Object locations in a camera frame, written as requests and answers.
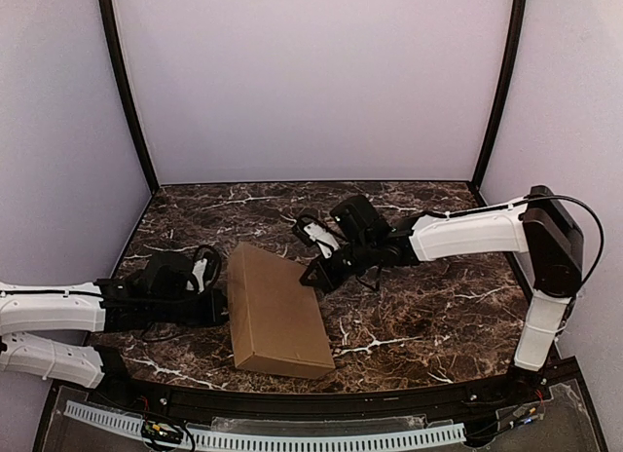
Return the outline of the brown cardboard box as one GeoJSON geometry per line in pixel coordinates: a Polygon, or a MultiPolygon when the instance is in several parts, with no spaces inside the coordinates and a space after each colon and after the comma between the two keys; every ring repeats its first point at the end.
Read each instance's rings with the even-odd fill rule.
{"type": "Polygon", "coordinates": [[[305,267],[240,243],[227,264],[235,367],[319,379],[335,370],[315,292],[300,284],[305,267]]]}

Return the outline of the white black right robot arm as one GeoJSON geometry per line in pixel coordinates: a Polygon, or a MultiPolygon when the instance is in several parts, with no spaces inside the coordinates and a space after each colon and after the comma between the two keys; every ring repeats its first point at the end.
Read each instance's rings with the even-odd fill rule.
{"type": "Polygon", "coordinates": [[[564,206],[568,200],[537,185],[506,203],[424,211],[391,225],[365,196],[352,196],[330,212],[336,230],[310,214],[297,217],[293,234],[305,246],[319,249],[300,282],[329,293],[349,278],[361,279],[371,268],[411,267],[469,254],[525,253],[534,283],[513,365],[537,372],[593,274],[583,268],[584,235],[564,206]]]}

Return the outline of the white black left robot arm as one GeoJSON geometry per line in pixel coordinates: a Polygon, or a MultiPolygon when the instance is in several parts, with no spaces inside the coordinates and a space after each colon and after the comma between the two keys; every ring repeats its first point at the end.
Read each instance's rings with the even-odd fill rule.
{"type": "Polygon", "coordinates": [[[151,256],[121,279],[60,286],[1,285],[1,369],[97,388],[126,375],[114,349],[78,347],[44,337],[46,331],[147,331],[157,323],[182,327],[224,324],[227,299],[216,288],[222,260],[209,245],[194,257],[151,256]]]}

